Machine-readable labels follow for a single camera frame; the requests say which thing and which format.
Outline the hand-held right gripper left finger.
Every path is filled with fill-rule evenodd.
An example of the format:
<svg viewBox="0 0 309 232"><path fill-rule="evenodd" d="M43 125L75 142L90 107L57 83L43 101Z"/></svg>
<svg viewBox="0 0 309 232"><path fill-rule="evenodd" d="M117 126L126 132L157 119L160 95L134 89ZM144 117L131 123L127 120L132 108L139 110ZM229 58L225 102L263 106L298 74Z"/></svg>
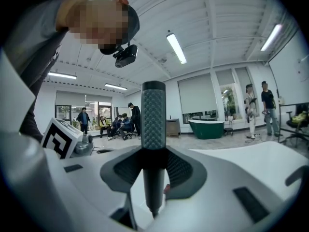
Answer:
<svg viewBox="0 0 309 232"><path fill-rule="evenodd" d="M130 197L139 172L129 157L139 149L62 160L52 152L52 180L70 218L69 232L143 232Z"/></svg>

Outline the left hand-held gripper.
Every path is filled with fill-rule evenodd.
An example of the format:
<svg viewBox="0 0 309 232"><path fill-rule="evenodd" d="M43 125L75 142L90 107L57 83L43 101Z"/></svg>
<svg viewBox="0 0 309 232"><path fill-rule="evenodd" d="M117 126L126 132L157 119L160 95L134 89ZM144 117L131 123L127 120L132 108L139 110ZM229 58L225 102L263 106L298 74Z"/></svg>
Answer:
<svg viewBox="0 0 309 232"><path fill-rule="evenodd" d="M43 135L41 146L54 150L60 159L91 155L93 137L84 134L62 119L52 118Z"/></svg>

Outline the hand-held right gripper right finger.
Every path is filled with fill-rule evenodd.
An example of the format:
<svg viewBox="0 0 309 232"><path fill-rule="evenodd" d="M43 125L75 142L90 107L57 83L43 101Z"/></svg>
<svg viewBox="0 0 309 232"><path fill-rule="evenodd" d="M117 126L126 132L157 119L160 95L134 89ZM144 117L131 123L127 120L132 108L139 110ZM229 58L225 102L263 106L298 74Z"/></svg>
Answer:
<svg viewBox="0 0 309 232"><path fill-rule="evenodd" d="M243 168L191 150L169 152L189 167L171 182L149 232L261 232L278 219L283 199Z"/></svg>

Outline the person's left forearm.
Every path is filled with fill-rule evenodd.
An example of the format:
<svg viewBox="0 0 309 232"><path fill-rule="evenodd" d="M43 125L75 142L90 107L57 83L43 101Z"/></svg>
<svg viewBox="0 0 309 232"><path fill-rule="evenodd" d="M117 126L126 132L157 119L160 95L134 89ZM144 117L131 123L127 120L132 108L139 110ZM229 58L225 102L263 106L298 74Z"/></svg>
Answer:
<svg viewBox="0 0 309 232"><path fill-rule="evenodd" d="M36 78L25 76L22 77L24 83L35 96L35 100L29 108L27 114L25 115L25 118L20 127L20 133L36 139L39 143L42 141L43 135L38 130L37 123L35 121L34 108L42 83L47 77L48 73L49 71L43 73L41 76Z"/></svg>

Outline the white bathtub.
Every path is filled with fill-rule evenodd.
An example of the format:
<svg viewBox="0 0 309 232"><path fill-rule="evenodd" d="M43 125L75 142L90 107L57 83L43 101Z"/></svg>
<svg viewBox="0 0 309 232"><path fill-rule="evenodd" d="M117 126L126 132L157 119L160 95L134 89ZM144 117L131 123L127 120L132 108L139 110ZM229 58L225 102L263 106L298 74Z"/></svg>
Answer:
<svg viewBox="0 0 309 232"><path fill-rule="evenodd" d="M275 142L230 149L191 149L191 151L230 161L266 184L285 202L278 219L295 200L302 181L309 175L309 159ZM137 224L143 228L143 232L149 232L149 227L155 218L145 203L142 175L139 175L133 186L132 200ZM165 204L166 201L163 202L159 214Z"/></svg>

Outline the green bathtub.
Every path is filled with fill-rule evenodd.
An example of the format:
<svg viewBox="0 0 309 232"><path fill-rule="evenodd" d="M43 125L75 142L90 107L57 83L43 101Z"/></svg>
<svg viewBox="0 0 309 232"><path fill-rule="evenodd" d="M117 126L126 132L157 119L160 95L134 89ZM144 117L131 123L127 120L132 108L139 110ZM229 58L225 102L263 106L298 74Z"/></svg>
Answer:
<svg viewBox="0 0 309 232"><path fill-rule="evenodd" d="M223 121L212 120L188 120L194 135L201 140L218 139L224 133Z"/></svg>

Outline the long grey roller blind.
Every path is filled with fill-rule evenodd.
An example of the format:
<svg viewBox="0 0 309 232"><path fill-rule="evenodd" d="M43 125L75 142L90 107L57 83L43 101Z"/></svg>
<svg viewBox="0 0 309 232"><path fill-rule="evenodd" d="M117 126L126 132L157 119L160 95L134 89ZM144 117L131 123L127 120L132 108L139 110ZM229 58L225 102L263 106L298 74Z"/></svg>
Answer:
<svg viewBox="0 0 309 232"><path fill-rule="evenodd" d="M107 96L73 93L65 91L56 92L56 105L85 105L85 102L109 102L112 98Z"/></svg>

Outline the large framed glass windows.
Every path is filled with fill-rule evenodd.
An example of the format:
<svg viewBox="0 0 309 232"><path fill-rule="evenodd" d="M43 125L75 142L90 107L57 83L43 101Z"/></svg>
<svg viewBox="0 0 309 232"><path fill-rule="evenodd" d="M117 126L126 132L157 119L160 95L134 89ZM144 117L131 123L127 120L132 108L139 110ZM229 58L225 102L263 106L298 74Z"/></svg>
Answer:
<svg viewBox="0 0 309 232"><path fill-rule="evenodd" d="M101 116L108 120L112 119L112 106L110 102L85 101L84 105L55 105L55 118L62 119L71 124L78 130L81 130L81 124L77 117L82 108L86 108L90 121L88 122L88 133L99 133L99 119Z"/></svg>

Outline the white ceiling tube light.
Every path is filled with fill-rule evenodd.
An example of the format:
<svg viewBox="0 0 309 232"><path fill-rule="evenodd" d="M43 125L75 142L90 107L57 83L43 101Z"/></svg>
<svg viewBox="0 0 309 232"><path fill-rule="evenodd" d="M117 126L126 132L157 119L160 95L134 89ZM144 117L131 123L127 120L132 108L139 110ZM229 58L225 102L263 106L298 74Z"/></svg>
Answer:
<svg viewBox="0 0 309 232"><path fill-rule="evenodd" d="M273 41L275 40L275 38L278 36L278 34L280 33L282 29L282 24L276 24L275 27L273 28L272 32L270 33L270 35L268 36L267 40L265 41L265 43L263 44L263 46L261 47L261 51L264 52L268 49L268 47L273 43Z"/></svg>
<svg viewBox="0 0 309 232"><path fill-rule="evenodd" d="M72 80L76 80L77 79L77 76L75 76L75 75L56 73L56 72L49 72L48 75L49 76L54 76L54 77L61 77L61 78L72 79Z"/></svg>
<svg viewBox="0 0 309 232"><path fill-rule="evenodd" d="M110 88L114 88L114 89L119 89L119 90L127 90L126 87L121 87L121 86L117 86L117 85L112 85L112 84L105 84L105 87L110 87Z"/></svg>
<svg viewBox="0 0 309 232"><path fill-rule="evenodd" d="M166 36L167 38L167 41L169 42L169 44L171 45L171 47L173 48L173 51L175 52L177 58L179 59L180 63L181 64L186 64L187 61L186 61L186 58L185 58L185 55L183 53L183 50L175 36L174 33L171 33L171 34L168 34Z"/></svg>

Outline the wide glass window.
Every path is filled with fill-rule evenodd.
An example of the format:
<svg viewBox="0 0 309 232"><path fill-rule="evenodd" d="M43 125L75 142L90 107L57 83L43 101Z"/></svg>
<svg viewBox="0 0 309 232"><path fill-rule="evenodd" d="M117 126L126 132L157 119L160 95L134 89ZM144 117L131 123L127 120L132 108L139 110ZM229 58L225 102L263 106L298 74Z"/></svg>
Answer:
<svg viewBox="0 0 309 232"><path fill-rule="evenodd" d="M218 118L217 110L210 110L204 112L194 112L183 114L183 123L188 124L189 120L206 120L216 121Z"/></svg>

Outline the wooden cabinet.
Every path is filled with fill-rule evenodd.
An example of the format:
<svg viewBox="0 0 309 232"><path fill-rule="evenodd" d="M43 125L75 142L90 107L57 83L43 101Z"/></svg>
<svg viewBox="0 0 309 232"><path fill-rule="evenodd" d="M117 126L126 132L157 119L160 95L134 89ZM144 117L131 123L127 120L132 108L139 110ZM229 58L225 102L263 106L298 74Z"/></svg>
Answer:
<svg viewBox="0 0 309 232"><path fill-rule="evenodd" d="M179 119L167 119L166 130L168 137L179 137L181 134Z"/></svg>

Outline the tall glass window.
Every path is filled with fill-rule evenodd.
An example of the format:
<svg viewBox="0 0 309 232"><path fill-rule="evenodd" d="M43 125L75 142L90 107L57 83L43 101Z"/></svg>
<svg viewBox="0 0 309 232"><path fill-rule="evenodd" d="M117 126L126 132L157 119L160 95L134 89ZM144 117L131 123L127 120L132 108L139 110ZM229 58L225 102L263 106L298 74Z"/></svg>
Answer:
<svg viewBox="0 0 309 232"><path fill-rule="evenodd" d="M220 85L225 121L242 119L234 84Z"/></svg>

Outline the black office chair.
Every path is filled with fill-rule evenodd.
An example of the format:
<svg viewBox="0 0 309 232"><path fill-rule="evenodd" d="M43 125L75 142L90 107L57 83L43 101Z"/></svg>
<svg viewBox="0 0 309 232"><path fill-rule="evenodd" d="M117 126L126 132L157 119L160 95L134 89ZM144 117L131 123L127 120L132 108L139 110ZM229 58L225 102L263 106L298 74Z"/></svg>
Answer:
<svg viewBox="0 0 309 232"><path fill-rule="evenodd" d="M286 124L289 127L293 128L295 131L289 137L287 137L287 139L296 138L295 147L298 146L298 139L301 139L301 140L306 142L306 146L308 147L308 150L309 150L309 134L308 134L308 136L305 136L305 134L307 134L307 130L308 130L308 126L309 126L309 115L308 115L308 117L305 121L303 121L299 124L296 124L296 123L293 123L291 121L291 118L293 117L293 116L291 116L291 113L292 113L291 111L287 112L287 114L289 115L289 120L286 122Z"/></svg>
<svg viewBox="0 0 309 232"><path fill-rule="evenodd" d="M300 114L302 111L308 112L308 115L309 115L309 102L294 103L294 104L280 104L280 105L279 105L279 112L280 112L280 116L279 116L279 131L280 131L280 133L281 133L281 131L284 131L284 132L289 132L290 135L291 135L291 134L294 133L294 131L295 131L293 128L289 127L289 126L286 124L286 122L285 122L285 125L286 125L288 128L285 128L285 127L283 126L283 124L282 124L282 119L281 119L281 109L282 109L283 107L291 107L291 106L294 106L294 107L295 107L295 114L294 114L294 115L291 114L291 116L298 115L298 114ZM284 137L284 139L280 140L281 136L279 136L279 137L278 137L278 143L281 143L281 144L286 145L287 142L288 142L288 140L289 140L289 139L287 139L287 137Z"/></svg>

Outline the large grey roller blind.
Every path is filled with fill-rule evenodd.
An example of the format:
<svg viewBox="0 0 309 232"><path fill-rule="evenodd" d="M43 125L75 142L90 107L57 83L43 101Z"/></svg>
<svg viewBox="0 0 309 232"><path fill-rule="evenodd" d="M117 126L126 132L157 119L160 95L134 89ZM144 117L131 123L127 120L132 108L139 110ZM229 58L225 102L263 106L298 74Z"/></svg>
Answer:
<svg viewBox="0 0 309 232"><path fill-rule="evenodd" d="M183 114L217 110L210 74L179 81L178 87Z"/></svg>

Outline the person's grey sweatshirt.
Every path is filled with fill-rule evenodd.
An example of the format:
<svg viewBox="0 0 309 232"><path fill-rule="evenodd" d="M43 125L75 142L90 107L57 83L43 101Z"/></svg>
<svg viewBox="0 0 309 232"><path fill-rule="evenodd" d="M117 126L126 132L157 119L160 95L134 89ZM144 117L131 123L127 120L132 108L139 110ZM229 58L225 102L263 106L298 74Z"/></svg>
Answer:
<svg viewBox="0 0 309 232"><path fill-rule="evenodd" d="M56 30L63 0L15 0L3 50L30 90L39 89L57 59L67 29Z"/></svg>

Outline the yellow green cloth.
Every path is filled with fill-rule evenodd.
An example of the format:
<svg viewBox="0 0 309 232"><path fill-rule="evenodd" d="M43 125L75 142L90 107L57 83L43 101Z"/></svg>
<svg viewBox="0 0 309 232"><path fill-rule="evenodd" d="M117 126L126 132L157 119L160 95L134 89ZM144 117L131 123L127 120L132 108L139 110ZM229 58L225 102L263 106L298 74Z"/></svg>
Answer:
<svg viewBox="0 0 309 232"><path fill-rule="evenodd" d="M293 123L299 124L299 123L305 121L305 120L307 119L307 117L308 117L308 113L306 113L305 111L303 111L302 113L300 113L300 114L298 114L298 115L296 115L296 116L293 116L293 117L291 118L291 121L292 121Z"/></svg>

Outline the narrow grey roller blind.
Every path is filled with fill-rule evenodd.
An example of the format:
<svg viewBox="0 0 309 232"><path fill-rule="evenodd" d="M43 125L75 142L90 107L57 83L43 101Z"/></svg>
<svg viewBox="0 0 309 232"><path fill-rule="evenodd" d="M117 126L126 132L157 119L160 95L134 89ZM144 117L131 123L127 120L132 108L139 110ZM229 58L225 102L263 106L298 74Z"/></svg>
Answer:
<svg viewBox="0 0 309 232"><path fill-rule="evenodd" d="M252 83L247 68L236 68L235 71L240 83L241 90L246 92L246 86Z"/></svg>
<svg viewBox="0 0 309 232"><path fill-rule="evenodd" d="M216 75L220 86L233 84L235 82L231 69L217 71Z"/></svg>

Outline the white partition board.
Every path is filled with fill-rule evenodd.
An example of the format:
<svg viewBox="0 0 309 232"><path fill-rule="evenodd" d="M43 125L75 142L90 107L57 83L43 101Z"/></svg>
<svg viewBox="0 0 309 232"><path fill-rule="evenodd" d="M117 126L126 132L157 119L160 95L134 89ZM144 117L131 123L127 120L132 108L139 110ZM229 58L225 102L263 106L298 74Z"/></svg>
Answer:
<svg viewBox="0 0 309 232"><path fill-rule="evenodd" d="M300 30L269 65L286 104L309 102L309 46Z"/></svg>

